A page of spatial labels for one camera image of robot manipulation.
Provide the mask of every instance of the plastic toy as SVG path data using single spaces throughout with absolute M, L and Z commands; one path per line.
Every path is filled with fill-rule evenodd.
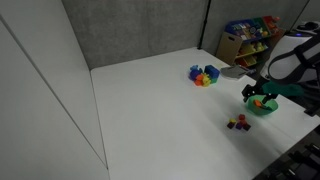
M 211 79 L 218 78 L 220 71 L 213 67 L 212 65 L 208 65 L 205 67 L 204 72 L 210 76 Z
M 230 122 L 230 123 L 233 123 L 233 124 L 237 123 L 237 121 L 236 121 L 235 119 L 233 119 L 233 118 L 230 118 L 230 119 L 229 119 L 229 122 Z
M 242 121 L 240 121 L 239 123 L 240 123 L 242 126 L 248 124 L 246 120 L 242 120 Z
M 239 120 L 240 121 L 246 120 L 246 116 L 244 114 L 240 114 L 239 115 Z
M 268 31 L 263 31 L 262 32 L 262 36 L 268 36 L 268 35 L 269 35 Z
M 202 84 L 202 81 L 200 81 L 200 80 L 194 81 L 194 84 L 195 84 L 196 86 L 202 86 L 202 85 L 203 85 L 203 84 Z
M 257 100 L 257 99 L 255 99 L 255 100 L 253 101 L 253 103 L 254 103 L 254 105 L 256 105 L 256 106 L 258 106 L 258 107 L 261 107 L 261 106 L 262 106 L 261 102 L 260 102 L 259 100 Z
M 251 126 L 249 124 L 245 124 L 243 126 L 243 129 L 246 130 L 246 131 L 249 131 L 250 128 L 251 128 Z
M 232 129 L 234 126 L 236 126 L 236 129 L 238 130 L 241 130 L 243 128 L 244 130 L 249 131 L 251 126 L 247 123 L 247 121 L 245 120 L 245 117 L 246 116 L 244 114 L 240 114 L 238 122 L 237 120 L 230 118 L 229 123 L 227 124 L 227 127 L 229 129 Z
M 242 124 L 240 122 L 237 123 L 236 128 L 241 130 L 242 129 Z
M 198 65 L 190 67 L 189 78 L 196 86 L 208 87 L 218 81 L 220 71 L 212 65 L 205 67 L 205 72 Z
M 229 122 L 228 125 L 227 125 L 227 127 L 228 127 L 229 129 L 232 129 L 235 124 L 236 124 L 236 123 Z

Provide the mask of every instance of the gray wall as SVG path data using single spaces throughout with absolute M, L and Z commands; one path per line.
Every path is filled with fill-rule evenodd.
M 319 7 L 319 0 L 310 0 L 301 16 L 297 20 L 295 27 L 300 25 L 303 21 L 320 21 Z
M 90 69 L 197 46 L 207 0 L 62 0 Z M 204 49 L 225 24 L 264 15 L 290 28 L 307 0 L 213 0 Z

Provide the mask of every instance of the purple block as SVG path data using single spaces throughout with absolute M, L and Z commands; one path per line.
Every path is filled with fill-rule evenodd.
M 241 130 L 242 129 L 242 124 L 241 123 L 237 123 L 236 128 Z

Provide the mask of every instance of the red block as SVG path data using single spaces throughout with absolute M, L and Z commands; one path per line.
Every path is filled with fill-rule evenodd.
M 246 116 L 244 114 L 240 114 L 239 115 L 239 120 L 240 121 L 246 120 Z
M 246 124 L 248 124 L 246 120 L 241 120 L 239 123 L 240 123 L 242 126 L 245 126 Z

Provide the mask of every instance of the green bowl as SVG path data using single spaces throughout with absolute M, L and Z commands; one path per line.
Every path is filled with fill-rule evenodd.
M 271 99 L 266 104 L 264 104 L 265 106 L 270 107 L 271 108 L 270 110 L 262 109 L 253 103 L 254 100 L 259 100 L 260 102 L 262 102 L 264 97 L 265 96 L 261 96 L 261 95 L 251 96 L 248 99 L 248 104 L 247 104 L 249 111 L 253 112 L 256 115 L 263 116 L 263 115 L 270 114 L 278 109 L 279 107 L 278 103 L 274 99 Z

